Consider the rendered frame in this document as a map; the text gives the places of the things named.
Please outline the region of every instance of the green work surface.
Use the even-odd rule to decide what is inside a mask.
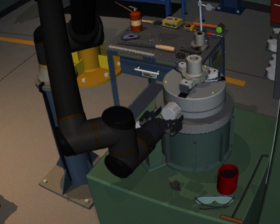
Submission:
[[[225,164],[239,170],[233,203],[225,209],[200,210],[195,196],[220,195],[217,191],[217,169],[201,174],[187,174],[167,166],[148,173],[140,164],[128,178],[111,174],[105,156],[87,174],[87,180],[101,224],[155,223],[231,223],[220,215],[231,217],[263,154],[255,177],[234,218],[244,224],[256,224],[273,148],[276,118],[234,108],[234,144]],[[180,182],[181,191],[170,182]]]

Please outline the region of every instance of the safety glasses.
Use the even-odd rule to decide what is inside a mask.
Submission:
[[[210,207],[205,208],[201,210],[207,210],[207,209],[219,209],[219,208],[227,208],[228,204],[234,201],[234,196],[228,196],[228,195],[220,195],[220,196],[212,196],[212,195],[204,195],[204,196],[198,196],[195,197],[196,202],[199,204],[202,204],[204,206]],[[223,206],[211,206],[208,204],[213,203],[216,201],[218,204],[224,204]]]

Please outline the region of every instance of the floor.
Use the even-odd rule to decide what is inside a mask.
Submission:
[[[40,25],[38,17],[14,23],[34,4],[30,1],[0,19],[0,37],[33,41],[33,32]],[[197,22],[195,1],[188,1],[187,7],[185,20]],[[181,10],[173,16],[181,17]],[[229,29],[225,38],[225,76],[246,82],[243,87],[227,84],[235,107],[276,118],[279,100],[273,98],[274,81],[263,78],[273,54],[265,50],[273,32],[270,14],[249,9],[241,16],[204,11],[204,18],[209,24],[225,22]],[[128,19],[102,17],[102,21],[107,42],[129,26]],[[35,86],[37,73],[33,45],[0,41],[0,224],[99,224],[95,206],[85,209],[38,185],[56,165],[59,155],[42,94]],[[121,74],[117,78],[120,105],[128,106],[146,85],[146,79]],[[101,117],[106,108],[114,105],[110,83],[80,88],[80,93],[87,119]],[[106,151],[95,153],[102,157]]]

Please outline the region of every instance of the red cup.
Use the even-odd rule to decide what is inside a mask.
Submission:
[[[224,164],[218,170],[217,190],[229,195],[237,188],[238,168],[233,164]]]

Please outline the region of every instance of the screwdriver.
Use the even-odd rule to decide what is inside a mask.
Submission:
[[[206,34],[207,34],[207,35],[210,35],[210,36],[219,36],[219,37],[223,37],[223,36],[220,36],[220,35],[216,35],[216,34],[213,34],[213,33],[209,33],[209,32],[207,32]]]

